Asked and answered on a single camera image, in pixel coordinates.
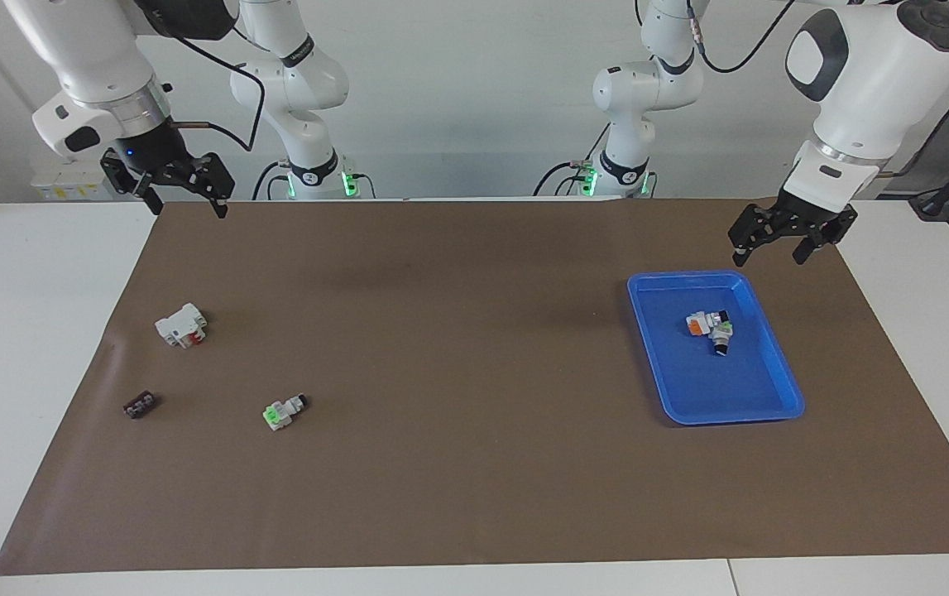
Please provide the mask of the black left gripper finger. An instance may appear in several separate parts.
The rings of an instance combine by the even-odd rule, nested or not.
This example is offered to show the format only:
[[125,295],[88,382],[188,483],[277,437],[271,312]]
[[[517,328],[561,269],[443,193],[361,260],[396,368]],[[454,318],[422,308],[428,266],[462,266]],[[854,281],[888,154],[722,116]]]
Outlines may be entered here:
[[835,218],[818,225],[804,227],[802,242],[794,249],[794,261],[804,265],[819,249],[828,245],[837,245],[848,233],[859,214],[855,207],[846,206]]
[[756,248],[775,242],[779,238],[781,223],[782,211],[776,206],[763,208],[757,204],[747,204],[729,228],[735,267],[743,267]]

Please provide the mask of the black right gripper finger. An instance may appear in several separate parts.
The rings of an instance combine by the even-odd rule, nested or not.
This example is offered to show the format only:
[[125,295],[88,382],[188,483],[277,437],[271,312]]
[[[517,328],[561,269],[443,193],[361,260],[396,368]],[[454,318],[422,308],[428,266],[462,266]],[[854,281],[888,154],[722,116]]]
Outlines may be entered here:
[[136,178],[114,148],[108,148],[103,153],[100,166],[115,192],[137,197],[155,216],[161,214],[164,203],[153,188],[153,177],[150,174],[145,173]]
[[185,188],[209,201],[214,215],[225,219],[228,201],[231,199],[235,181],[217,152],[207,152],[202,157],[193,157],[188,163]]

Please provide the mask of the green white knob switch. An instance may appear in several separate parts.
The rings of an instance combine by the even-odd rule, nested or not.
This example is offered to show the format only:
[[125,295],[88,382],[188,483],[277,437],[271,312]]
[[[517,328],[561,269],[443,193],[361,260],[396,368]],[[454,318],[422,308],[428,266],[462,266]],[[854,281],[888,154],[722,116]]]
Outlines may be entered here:
[[293,422],[293,419],[308,407],[307,397],[305,395],[296,395],[290,397],[285,402],[273,402],[262,412],[262,418],[265,419],[267,426],[271,430],[277,431],[284,429]]

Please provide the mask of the white red circuit breaker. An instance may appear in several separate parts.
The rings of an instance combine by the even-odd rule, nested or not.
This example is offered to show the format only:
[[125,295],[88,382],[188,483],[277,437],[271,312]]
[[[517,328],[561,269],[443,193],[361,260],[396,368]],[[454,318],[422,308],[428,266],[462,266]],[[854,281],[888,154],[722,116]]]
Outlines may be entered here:
[[190,348],[205,340],[207,320],[198,306],[186,303],[171,316],[156,321],[154,328],[169,346]]

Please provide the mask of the blue plastic tray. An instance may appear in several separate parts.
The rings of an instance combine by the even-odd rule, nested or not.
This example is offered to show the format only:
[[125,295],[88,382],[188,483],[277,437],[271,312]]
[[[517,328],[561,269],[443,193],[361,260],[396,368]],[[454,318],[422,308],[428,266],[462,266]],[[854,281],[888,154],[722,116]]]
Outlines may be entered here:
[[[647,272],[628,280],[630,304],[660,402],[683,425],[797,419],[806,401],[753,283],[734,269]],[[689,333],[698,310],[726,310],[734,335],[726,356]]]

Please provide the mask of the brown table mat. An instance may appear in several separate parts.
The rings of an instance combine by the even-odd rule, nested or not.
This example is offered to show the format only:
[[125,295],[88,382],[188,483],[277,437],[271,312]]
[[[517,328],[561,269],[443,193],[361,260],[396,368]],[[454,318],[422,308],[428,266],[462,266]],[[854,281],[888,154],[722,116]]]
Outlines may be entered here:
[[626,283],[728,267],[740,209],[168,204],[0,574],[949,552],[947,438],[835,249],[744,268],[802,416],[664,414]]

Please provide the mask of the orange white knob switch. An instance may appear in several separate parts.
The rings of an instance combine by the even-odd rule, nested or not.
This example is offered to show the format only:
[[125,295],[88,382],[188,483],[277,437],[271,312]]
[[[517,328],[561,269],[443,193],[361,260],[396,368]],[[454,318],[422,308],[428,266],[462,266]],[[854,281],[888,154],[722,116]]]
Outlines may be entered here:
[[717,328],[731,327],[731,317],[726,310],[698,310],[686,318],[686,325],[691,335],[706,336]]

